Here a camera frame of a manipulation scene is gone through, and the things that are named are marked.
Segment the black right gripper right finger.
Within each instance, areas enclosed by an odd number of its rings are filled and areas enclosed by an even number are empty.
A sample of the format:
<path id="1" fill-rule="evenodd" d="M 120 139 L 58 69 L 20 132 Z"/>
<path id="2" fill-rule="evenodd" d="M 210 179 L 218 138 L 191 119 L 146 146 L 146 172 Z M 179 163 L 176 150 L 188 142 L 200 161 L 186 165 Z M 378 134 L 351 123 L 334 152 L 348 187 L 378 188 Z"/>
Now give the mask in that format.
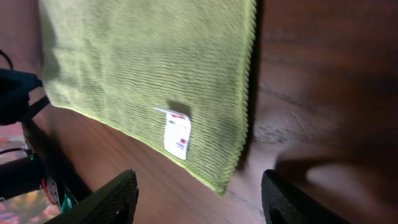
<path id="1" fill-rule="evenodd" d="M 267 224 L 343 224 L 348 221 L 323 207 L 272 169 L 261 182 L 262 207 Z"/>

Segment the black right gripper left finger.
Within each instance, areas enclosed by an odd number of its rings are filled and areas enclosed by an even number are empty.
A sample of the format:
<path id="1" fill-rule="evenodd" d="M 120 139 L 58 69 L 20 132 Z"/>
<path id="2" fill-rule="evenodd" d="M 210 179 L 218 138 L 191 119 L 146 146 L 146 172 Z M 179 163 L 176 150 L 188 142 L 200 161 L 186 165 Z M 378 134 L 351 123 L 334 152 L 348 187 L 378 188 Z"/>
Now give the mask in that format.
<path id="1" fill-rule="evenodd" d="M 136 173 L 128 169 L 45 224 L 132 224 L 138 196 Z"/>

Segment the light green microfiber cloth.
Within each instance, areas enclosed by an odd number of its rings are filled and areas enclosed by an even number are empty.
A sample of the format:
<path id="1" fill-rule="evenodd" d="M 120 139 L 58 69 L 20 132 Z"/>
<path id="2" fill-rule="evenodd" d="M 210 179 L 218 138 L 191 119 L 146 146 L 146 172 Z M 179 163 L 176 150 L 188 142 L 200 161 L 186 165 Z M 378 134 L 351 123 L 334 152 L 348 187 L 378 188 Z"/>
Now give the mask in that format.
<path id="1" fill-rule="evenodd" d="M 40 1 L 53 106 L 142 141 L 223 195 L 248 131 L 256 2 Z"/>

